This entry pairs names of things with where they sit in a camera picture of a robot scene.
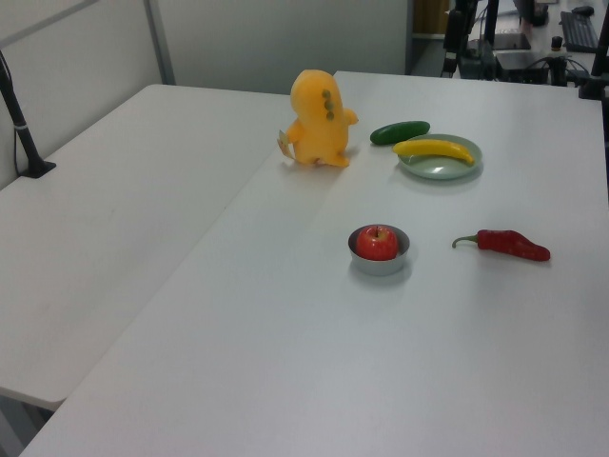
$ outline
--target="cucumber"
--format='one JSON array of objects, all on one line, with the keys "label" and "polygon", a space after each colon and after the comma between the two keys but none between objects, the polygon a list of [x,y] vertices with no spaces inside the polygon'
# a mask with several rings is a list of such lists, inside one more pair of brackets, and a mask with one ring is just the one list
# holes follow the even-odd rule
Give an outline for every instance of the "cucumber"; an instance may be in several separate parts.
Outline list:
[{"label": "cucumber", "polygon": [[429,132],[429,127],[429,123],[424,121],[399,122],[374,130],[370,134],[370,141],[375,145],[395,145],[415,136],[425,135]]}]

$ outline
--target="red chili pepper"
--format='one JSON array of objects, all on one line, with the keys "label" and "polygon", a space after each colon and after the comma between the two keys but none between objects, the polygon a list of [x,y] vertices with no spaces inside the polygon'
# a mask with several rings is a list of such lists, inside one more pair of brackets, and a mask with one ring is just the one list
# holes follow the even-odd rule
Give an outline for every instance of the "red chili pepper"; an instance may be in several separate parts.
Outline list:
[{"label": "red chili pepper", "polygon": [[461,240],[478,243],[479,249],[490,249],[536,262],[550,260],[548,249],[536,245],[514,230],[480,230],[476,235],[457,238],[453,241],[453,248]]}]

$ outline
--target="apple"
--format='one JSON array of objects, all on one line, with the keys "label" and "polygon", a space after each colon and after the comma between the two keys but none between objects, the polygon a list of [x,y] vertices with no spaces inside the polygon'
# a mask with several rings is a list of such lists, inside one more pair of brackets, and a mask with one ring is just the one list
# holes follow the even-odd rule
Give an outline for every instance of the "apple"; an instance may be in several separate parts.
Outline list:
[{"label": "apple", "polygon": [[355,253],[367,260],[395,259],[398,251],[398,237],[386,226],[362,228],[355,242]]}]

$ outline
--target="computer mouse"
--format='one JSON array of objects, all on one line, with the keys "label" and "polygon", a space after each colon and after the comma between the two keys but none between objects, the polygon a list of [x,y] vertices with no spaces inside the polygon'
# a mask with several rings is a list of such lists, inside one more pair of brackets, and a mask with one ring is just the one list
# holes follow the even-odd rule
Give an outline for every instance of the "computer mouse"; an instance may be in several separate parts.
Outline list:
[{"label": "computer mouse", "polygon": [[571,10],[574,14],[581,14],[582,16],[589,17],[594,14],[594,8],[592,7],[577,7]]}]

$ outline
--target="plush toy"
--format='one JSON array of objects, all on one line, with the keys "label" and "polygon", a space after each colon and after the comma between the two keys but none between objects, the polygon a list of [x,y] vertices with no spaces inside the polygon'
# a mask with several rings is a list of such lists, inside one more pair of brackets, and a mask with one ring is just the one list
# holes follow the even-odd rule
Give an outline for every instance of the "plush toy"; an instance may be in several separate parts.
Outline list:
[{"label": "plush toy", "polygon": [[[349,159],[344,157],[348,126],[356,124],[358,116],[343,108],[332,75],[320,70],[303,71],[294,81],[290,100],[298,118],[287,133],[279,132],[277,143],[284,155],[301,164],[348,166]],[[294,154],[290,144],[294,145]]]}]

